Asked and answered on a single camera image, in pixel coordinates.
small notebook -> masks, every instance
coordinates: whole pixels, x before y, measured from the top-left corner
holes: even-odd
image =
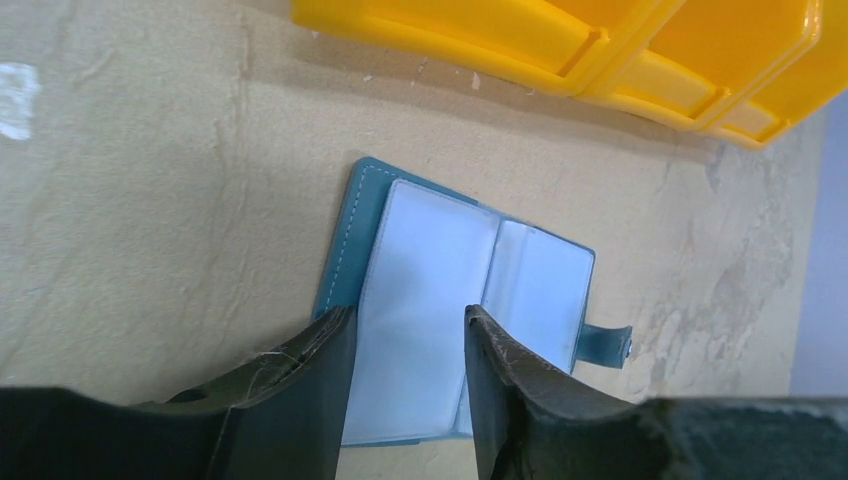
[[[358,305],[343,445],[468,436],[465,307],[570,373],[592,250],[375,159],[351,177],[315,314]]]

white stain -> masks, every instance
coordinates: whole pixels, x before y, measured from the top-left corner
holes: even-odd
[[[41,91],[38,71],[24,63],[0,63],[0,133],[28,140],[33,98]]]

scratched surface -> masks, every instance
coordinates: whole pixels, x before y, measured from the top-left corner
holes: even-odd
[[[823,115],[764,152],[287,21],[286,2],[11,0],[30,136],[0,136],[0,383],[167,398],[297,332],[369,154],[594,248],[628,400],[783,394]],[[340,478],[471,478],[469,442]]]

white patch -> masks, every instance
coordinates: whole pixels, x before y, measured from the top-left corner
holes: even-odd
[[[38,71],[24,63],[0,63],[0,133],[28,140],[32,100],[41,91]]]

yellow plastic container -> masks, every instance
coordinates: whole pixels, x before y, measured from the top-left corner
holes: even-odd
[[[684,0],[292,0],[292,20],[576,95],[645,24]]]
[[[292,19],[753,148],[848,87],[848,0],[292,0]]]
[[[761,148],[848,88],[848,0],[824,0],[821,23],[818,44],[717,119],[711,133]]]
[[[647,48],[615,59],[581,95],[698,130],[818,40],[821,0],[688,0]]]

